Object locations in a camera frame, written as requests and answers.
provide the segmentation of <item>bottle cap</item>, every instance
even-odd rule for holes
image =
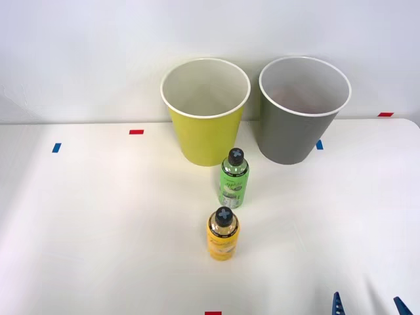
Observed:
[[[230,226],[234,220],[234,214],[228,207],[218,208],[215,216],[217,225],[221,226],[222,228]]]
[[[243,151],[239,148],[233,148],[229,151],[228,161],[233,166],[241,165],[243,162]]]

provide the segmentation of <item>cup rim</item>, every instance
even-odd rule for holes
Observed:
[[[325,64],[326,66],[329,66],[330,68],[333,68],[335,71],[337,71],[342,77],[343,77],[343,79],[346,81],[346,83],[347,83],[347,86],[348,86],[348,96],[347,96],[347,99],[346,99],[346,101],[344,102],[344,104],[343,105],[341,105],[340,107],[338,107],[338,108],[336,108],[335,110],[332,110],[332,111],[330,111],[330,112],[326,112],[326,113],[320,113],[320,114],[307,114],[307,113],[301,113],[301,112],[296,112],[296,111],[294,111],[294,110],[290,110],[289,108],[286,108],[286,107],[284,107],[284,106],[282,106],[282,105],[280,105],[280,104],[278,104],[277,102],[275,102],[272,98],[270,98],[268,95],[267,95],[267,93],[265,92],[265,90],[264,90],[264,87],[263,87],[263,83],[262,83],[262,78],[263,78],[263,74],[264,74],[264,72],[265,72],[265,70],[267,70],[271,65],[273,65],[273,64],[275,64],[275,63],[277,63],[277,62],[280,62],[280,61],[283,61],[283,60],[286,60],[286,59],[309,59],[309,60],[313,60],[313,61],[317,61],[317,62],[321,62],[322,64]],[[270,63],[268,63],[263,69],[262,69],[262,71],[261,71],[261,73],[260,73],[260,76],[259,76],[259,80],[258,80],[258,82],[259,82],[259,86],[260,86],[260,90],[261,90],[261,92],[263,93],[263,95],[273,104],[273,105],[275,105],[275,106],[277,106],[278,108],[280,108],[281,110],[284,110],[284,111],[286,111],[286,112],[288,112],[288,113],[291,113],[291,114],[294,114],[294,115],[298,115],[298,116],[305,116],[305,117],[324,117],[324,116],[329,116],[329,115],[332,115],[332,114],[336,114],[336,113],[338,113],[340,110],[342,110],[346,105],[347,105],[347,103],[349,102],[349,100],[351,99],[351,96],[352,96],[352,86],[351,86],[351,84],[350,84],[350,81],[347,79],[347,77],[346,77],[346,75],[339,69],[339,68],[337,68],[337,67],[335,67],[335,66],[333,66],[332,64],[330,64],[330,63],[328,63],[328,62],[326,62],[326,61],[323,61],[323,60],[320,60],[320,59],[317,59],[317,58],[314,58],[314,57],[309,57],[309,56],[286,56],[286,57],[281,57],[281,58],[279,58],[279,59],[275,59],[275,60],[273,60],[273,61],[271,61]]]
[[[247,81],[247,94],[245,95],[245,98],[242,100],[242,102],[239,103],[239,105],[237,105],[235,108],[232,108],[231,110],[221,113],[221,114],[217,114],[217,115],[211,115],[211,116],[199,116],[199,115],[192,115],[192,114],[187,114],[181,110],[178,110],[177,108],[173,107],[172,105],[170,105],[170,103],[167,101],[167,99],[165,98],[165,95],[163,94],[163,84],[165,83],[166,79],[168,78],[168,76],[177,68],[185,65],[185,64],[189,64],[191,62],[195,62],[195,61],[199,61],[199,60],[214,60],[214,61],[219,61],[219,62],[224,62],[225,64],[228,64],[230,66],[233,66],[234,68],[238,69],[243,76],[246,78]],[[191,59],[191,60],[187,60],[185,62],[181,62],[180,64],[177,64],[176,66],[172,67],[164,76],[163,79],[161,81],[160,84],[160,95],[163,99],[163,101],[165,102],[165,104],[172,109],[174,112],[182,115],[182,116],[186,116],[186,117],[190,117],[190,118],[197,118],[197,119],[213,119],[213,118],[220,118],[223,116],[227,116],[233,112],[236,112],[237,110],[239,110],[244,104],[245,102],[248,100],[249,95],[251,94],[251,82],[249,81],[248,75],[237,65],[220,59],[220,58],[210,58],[210,57],[204,57],[204,58],[195,58],[195,59]]]

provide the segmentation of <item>bottle label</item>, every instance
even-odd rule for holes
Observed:
[[[240,175],[225,173],[223,167],[220,173],[219,201],[231,209],[239,207],[243,202],[247,187],[249,167]]]
[[[236,243],[240,231],[240,224],[236,219],[235,230],[229,235],[219,235],[211,228],[210,219],[207,223],[207,244],[210,255],[220,261],[225,261],[235,253]]]

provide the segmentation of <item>yellow bottle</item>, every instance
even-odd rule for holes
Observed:
[[[207,222],[207,244],[210,255],[218,261],[233,256],[241,227],[228,207],[220,207]]]

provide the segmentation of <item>table surface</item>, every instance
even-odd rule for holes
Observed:
[[[420,129],[335,120],[323,150],[278,165],[254,128],[219,262],[219,167],[188,162],[170,123],[0,126],[0,314],[331,314],[336,291],[349,315],[397,315],[397,295],[420,314]]]

